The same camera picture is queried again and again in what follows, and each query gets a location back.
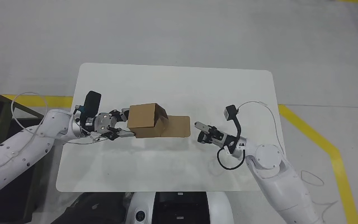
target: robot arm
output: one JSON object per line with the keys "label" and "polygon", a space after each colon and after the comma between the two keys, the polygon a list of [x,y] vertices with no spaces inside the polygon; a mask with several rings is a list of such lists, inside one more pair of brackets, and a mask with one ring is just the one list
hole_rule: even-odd
{"label": "robot arm", "polygon": [[[235,112],[232,112],[234,110],[229,108],[232,106],[226,108],[225,117],[227,120],[236,120],[235,125],[238,127],[237,110],[235,109]],[[238,128],[238,135],[234,137],[200,122],[196,122],[195,127],[201,130],[198,142],[215,144],[220,147],[218,161],[222,167],[224,166],[219,160],[219,152],[225,146],[233,157],[242,161],[234,168],[227,169],[224,167],[225,169],[236,169],[246,159],[246,164],[267,201],[286,223],[321,223],[313,208],[307,188],[277,146],[271,144],[257,146],[247,138],[240,136],[239,130],[241,128]],[[264,178],[260,175],[260,172],[277,168],[279,168],[279,172],[274,176]]]}
{"label": "robot arm", "polygon": [[[113,110],[96,116],[100,100],[100,94],[90,91],[84,106],[76,105],[73,114],[64,110],[50,110],[39,127],[26,128],[1,143],[0,190],[44,157],[53,145],[88,137],[91,132],[112,141],[118,137],[134,136],[133,132],[115,128],[117,122],[127,121],[129,109],[122,109],[122,112]],[[76,114],[78,110],[81,112],[79,117]]]}

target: yellow tape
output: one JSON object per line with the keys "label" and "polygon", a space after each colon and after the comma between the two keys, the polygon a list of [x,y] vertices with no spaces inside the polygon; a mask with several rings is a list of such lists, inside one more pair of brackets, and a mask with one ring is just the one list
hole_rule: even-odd
{"label": "yellow tape", "polygon": [[338,148],[331,144],[322,135],[311,128],[304,120],[300,119],[285,105],[279,105],[280,114],[291,124],[299,129],[311,141],[321,147],[331,158],[333,172],[335,173],[338,190],[340,192],[343,208],[345,210],[347,223],[357,224],[358,214],[354,204],[353,194],[346,175],[345,166]]}
{"label": "yellow tape", "polygon": [[[13,100],[16,95],[3,94],[4,97]],[[45,96],[49,108],[70,108],[72,106],[72,96]],[[34,95],[21,95],[16,102],[27,107],[45,106],[43,99]]]}
{"label": "yellow tape", "polygon": [[352,2],[352,3],[358,3],[358,0],[338,0],[339,2]]}
{"label": "yellow tape", "polygon": [[[16,95],[3,95],[9,99],[14,99]],[[71,96],[45,96],[50,108],[70,108],[73,97]],[[16,102],[28,107],[45,106],[42,98],[38,96],[23,95],[16,99]],[[338,148],[326,140],[322,135],[311,128],[304,120],[300,119],[285,105],[279,105],[280,114],[292,125],[298,128],[311,141],[321,147],[331,158],[333,172],[335,173],[338,190],[340,192],[343,208],[345,210],[347,223],[357,224],[358,214],[354,204],[354,198],[348,182],[343,160]]]}

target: cardboard box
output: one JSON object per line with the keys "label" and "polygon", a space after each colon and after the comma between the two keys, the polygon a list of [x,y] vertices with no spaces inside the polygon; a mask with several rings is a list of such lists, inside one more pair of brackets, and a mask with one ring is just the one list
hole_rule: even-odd
{"label": "cardboard box", "polygon": [[190,136],[189,116],[168,116],[156,103],[132,105],[129,108],[127,127],[136,138]]}

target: white tabletop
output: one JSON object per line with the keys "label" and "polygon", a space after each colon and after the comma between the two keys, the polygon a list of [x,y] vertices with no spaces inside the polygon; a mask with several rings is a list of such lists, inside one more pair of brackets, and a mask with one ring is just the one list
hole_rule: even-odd
{"label": "white tabletop", "polygon": [[[76,104],[83,104],[90,90],[102,94],[99,112],[157,102],[168,115],[188,115],[191,136],[66,144],[56,182],[60,192],[259,190],[245,164],[234,171],[224,170],[216,160],[218,147],[197,143],[200,131],[194,128],[196,121],[236,134],[234,123],[225,121],[223,114],[231,104],[266,103],[284,147],[269,71],[85,63],[79,70],[72,111]],[[278,145],[274,121],[263,106],[243,106],[238,119],[242,136],[257,144]],[[126,123],[118,126],[126,128]],[[226,166],[239,163],[222,154]]]}

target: gray floor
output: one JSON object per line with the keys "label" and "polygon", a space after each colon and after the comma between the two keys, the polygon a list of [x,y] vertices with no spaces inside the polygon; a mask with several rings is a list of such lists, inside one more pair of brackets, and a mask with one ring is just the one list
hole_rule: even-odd
{"label": "gray floor", "polygon": [[[266,69],[279,104],[298,105],[289,107],[340,149],[357,205],[357,42],[354,3],[2,0],[0,94],[72,96],[85,62]],[[325,182],[308,186],[313,199],[338,200],[326,222],[345,223],[328,155],[284,118],[281,123],[288,159]],[[53,151],[33,223],[51,222],[78,195],[55,189],[61,151]],[[261,193],[228,195],[236,223],[283,223]]]}

